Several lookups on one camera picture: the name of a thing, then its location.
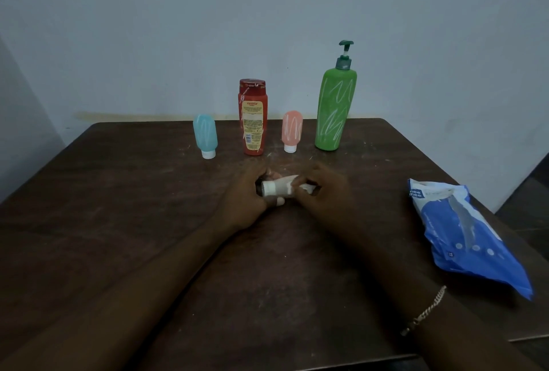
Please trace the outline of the person's left hand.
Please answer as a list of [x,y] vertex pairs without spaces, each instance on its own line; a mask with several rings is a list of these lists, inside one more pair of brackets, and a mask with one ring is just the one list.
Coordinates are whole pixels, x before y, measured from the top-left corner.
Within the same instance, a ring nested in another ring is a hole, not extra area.
[[284,198],[261,197],[256,191],[256,182],[267,167],[265,162],[246,162],[225,190],[212,221],[216,226],[232,234],[249,228],[270,208],[282,206]]

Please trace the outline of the person's right hand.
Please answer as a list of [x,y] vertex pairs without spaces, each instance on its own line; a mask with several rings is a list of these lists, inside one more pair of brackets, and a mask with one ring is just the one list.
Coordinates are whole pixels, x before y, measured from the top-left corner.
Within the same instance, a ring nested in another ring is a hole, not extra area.
[[316,163],[313,166],[326,167],[325,205],[323,208],[305,209],[330,232],[347,234],[356,226],[357,218],[357,205],[349,182],[344,175],[324,164]]

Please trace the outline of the small white squeeze bottle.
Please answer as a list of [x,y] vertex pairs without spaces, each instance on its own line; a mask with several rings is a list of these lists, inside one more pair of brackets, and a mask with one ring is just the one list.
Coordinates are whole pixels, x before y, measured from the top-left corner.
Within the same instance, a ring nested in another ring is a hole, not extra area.
[[292,182],[298,175],[286,176],[275,180],[259,180],[256,182],[256,191],[261,197],[276,196],[284,199],[295,197]]

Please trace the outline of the person's right forearm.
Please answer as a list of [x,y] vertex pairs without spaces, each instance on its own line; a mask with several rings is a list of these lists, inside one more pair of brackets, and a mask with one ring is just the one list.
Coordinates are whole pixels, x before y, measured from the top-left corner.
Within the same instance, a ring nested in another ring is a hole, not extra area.
[[335,234],[353,252],[403,322],[431,371],[542,371],[527,356],[437,286],[388,253],[358,223]]

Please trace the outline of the person's left forearm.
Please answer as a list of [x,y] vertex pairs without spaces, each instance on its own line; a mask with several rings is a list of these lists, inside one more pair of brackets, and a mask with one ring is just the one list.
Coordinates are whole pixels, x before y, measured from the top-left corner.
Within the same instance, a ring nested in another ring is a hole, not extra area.
[[220,246],[244,229],[212,219],[0,362],[0,371],[120,371]]

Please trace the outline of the pink squeeze travel bottle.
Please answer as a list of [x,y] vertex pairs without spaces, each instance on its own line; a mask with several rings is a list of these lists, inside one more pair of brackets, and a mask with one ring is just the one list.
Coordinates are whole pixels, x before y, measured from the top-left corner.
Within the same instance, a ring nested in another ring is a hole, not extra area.
[[288,111],[282,118],[281,140],[286,153],[295,153],[303,129],[303,115],[299,111]]

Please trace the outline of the red shampoo bottle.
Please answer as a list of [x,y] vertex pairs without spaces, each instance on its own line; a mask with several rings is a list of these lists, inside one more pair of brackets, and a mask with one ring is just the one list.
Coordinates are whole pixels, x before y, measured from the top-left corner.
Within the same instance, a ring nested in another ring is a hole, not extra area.
[[264,80],[240,80],[238,111],[244,153],[249,156],[262,155],[268,115],[268,96]]

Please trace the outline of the blue squeeze travel bottle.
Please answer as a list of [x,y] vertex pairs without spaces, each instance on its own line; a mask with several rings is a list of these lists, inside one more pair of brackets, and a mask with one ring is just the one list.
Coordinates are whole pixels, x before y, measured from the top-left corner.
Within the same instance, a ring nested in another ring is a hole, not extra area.
[[213,159],[218,146],[216,123],[208,114],[199,114],[193,120],[196,145],[204,159]]

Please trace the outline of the green pump dispenser bottle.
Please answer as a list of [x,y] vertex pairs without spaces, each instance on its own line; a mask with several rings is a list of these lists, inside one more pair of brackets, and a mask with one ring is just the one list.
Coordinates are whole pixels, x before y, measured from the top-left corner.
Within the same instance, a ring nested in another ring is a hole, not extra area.
[[319,92],[315,146],[322,151],[338,149],[356,88],[357,73],[351,69],[351,40],[339,43],[344,52],[334,68],[325,71]]

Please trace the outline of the blue wet wipes packet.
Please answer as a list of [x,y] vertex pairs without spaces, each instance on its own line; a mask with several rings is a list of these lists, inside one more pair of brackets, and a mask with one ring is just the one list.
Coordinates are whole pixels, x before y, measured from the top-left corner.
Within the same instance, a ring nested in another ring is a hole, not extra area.
[[437,267],[510,285],[532,300],[524,267],[471,204],[468,187],[409,179],[408,191]]

